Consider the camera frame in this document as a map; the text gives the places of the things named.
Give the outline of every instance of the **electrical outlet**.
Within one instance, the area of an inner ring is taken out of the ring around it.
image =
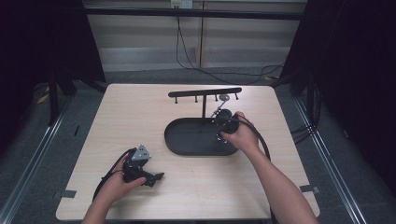
[[[181,8],[192,9],[192,0],[181,0]]]
[[[181,8],[181,0],[171,0],[171,8]]]

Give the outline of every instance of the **gray floor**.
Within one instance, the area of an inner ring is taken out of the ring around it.
[[[259,74],[261,69],[213,68],[210,71]],[[234,84],[245,84],[257,78],[230,74],[216,76]],[[187,69],[115,72],[107,73],[106,78],[107,84],[225,84],[208,74]],[[261,78],[255,85],[269,83],[270,81]],[[15,216],[13,216],[12,223],[62,223],[55,216],[59,200],[53,199],[52,196],[55,191],[65,188],[103,97],[102,93],[83,83],[77,83],[77,86],[78,92],[75,97],[70,99],[71,104],[64,113],[62,124],[44,155]],[[43,90],[38,90],[35,93],[35,98],[41,96]],[[301,127],[304,123],[294,100],[290,97],[289,86],[284,85],[276,88],[276,95],[290,130]],[[67,101],[68,98],[61,95],[61,104]],[[395,198],[391,196],[381,179],[361,157],[359,149],[345,139],[343,129],[338,125],[336,118],[325,106],[323,107],[318,130],[352,195],[359,203],[367,223],[396,223]],[[7,156],[0,163],[2,184],[0,204],[2,206],[18,184],[27,164],[34,155],[47,130],[49,117],[48,101],[41,105],[35,104],[35,101],[32,102],[29,111],[23,118],[20,134],[9,146]],[[320,208],[318,217],[320,223],[353,223],[312,139],[305,139],[297,145],[297,149],[311,185],[320,189],[320,193],[316,194]],[[258,223],[258,221],[210,221],[210,223]]]

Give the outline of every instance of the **horizontal black bar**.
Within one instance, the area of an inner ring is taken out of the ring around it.
[[[205,90],[205,91],[171,91],[168,93],[169,97],[184,97],[184,96],[201,96],[201,95],[216,95],[216,94],[227,94],[227,93],[238,93],[241,92],[242,88],[228,88],[228,89],[217,89],[217,90]]]
[[[46,13],[84,13],[91,15],[205,17],[300,21],[303,13],[231,11],[183,8],[133,8],[133,7],[43,7]]]

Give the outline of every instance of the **table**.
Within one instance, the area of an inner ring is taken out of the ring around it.
[[[213,220],[270,217],[269,204],[251,163],[237,151],[226,157],[186,157],[171,152],[164,130],[174,119],[202,116],[202,99],[170,98],[170,91],[226,89],[214,85],[112,84],[108,86],[67,185],[74,198],[62,198],[56,217],[81,220],[92,195],[108,169],[128,148],[144,145],[152,158],[144,166],[152,174],[164,172],[153,188],[139,187],[113,204],[108,219]],[[243,111],[262,134],[272,162],[296,186],[309,185],[274,90],[242,87],[223,108]],[[206,116],[220,105],[207,97]],[[313,192],[305,198],[319,214]]]

